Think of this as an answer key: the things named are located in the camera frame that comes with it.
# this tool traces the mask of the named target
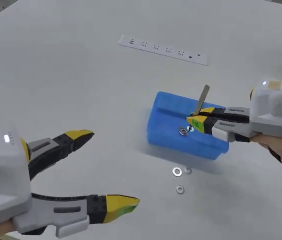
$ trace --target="blue container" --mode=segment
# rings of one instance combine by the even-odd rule
[[[147,140],[150,144],[178,150],[180,152],[215,160],[229,150],[229,143],[198,131],[182,136],[180,127],[189,124],[186,118],[194,111],[197,100],[158,92],[147,123]],[[223,106],[204,103],[203,108]]]

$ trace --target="electrical outlet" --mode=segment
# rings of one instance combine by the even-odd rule
[[[159,54],[162,56],[180,59],[187,62],[208,65],[208,58],[201,53],[190,53],[171,46],[151,43],[145,40],[136,39],[134,37],[122,36],[119,40],[121,46],[146,51],[149,53]]]
[[[141,47],[146,48],[148,46],[148,43],[146,41],[143,41],[141,43]]]

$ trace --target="metal washer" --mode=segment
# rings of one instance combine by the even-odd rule
[[[182,136],[186,136],[188,135],[188,131],[185,127],[179,127],[179,134],[181,134]]]
[[[185,188],[183,187],[183,186],[181,186],[181,185],[179,185],[179,186],[176,186],[176,192],[178,193],[178,194],[184,194],[185,193]]]
[[[184,170],[185,174],[189,175],[192,173],[192,169],[190,167],[186,167]]]
[[[179,167],[175,167],[175,168],[172,169],[172,173],[173,173],[174,176],[180,177],[182,175],[182,170]]]

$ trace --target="white table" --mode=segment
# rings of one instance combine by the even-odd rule
[[[199,51],[210,65],[119,46],[121,35]],[[146,140],[158,91],[198,98],[209,84],[207,102],[248,107],[263,77],[282,80],[281,4],[19,0],[0,13],[0,123],[13,122],[28,142],[96,133],[38,175],[33,191],[141,199],[133,213],[69,240],[282,240],[282,165],[266,150],[232,143],[209,162]],[[192,174],[174,177],[182,164]],[[55,239],[54,231],[40,239]]]

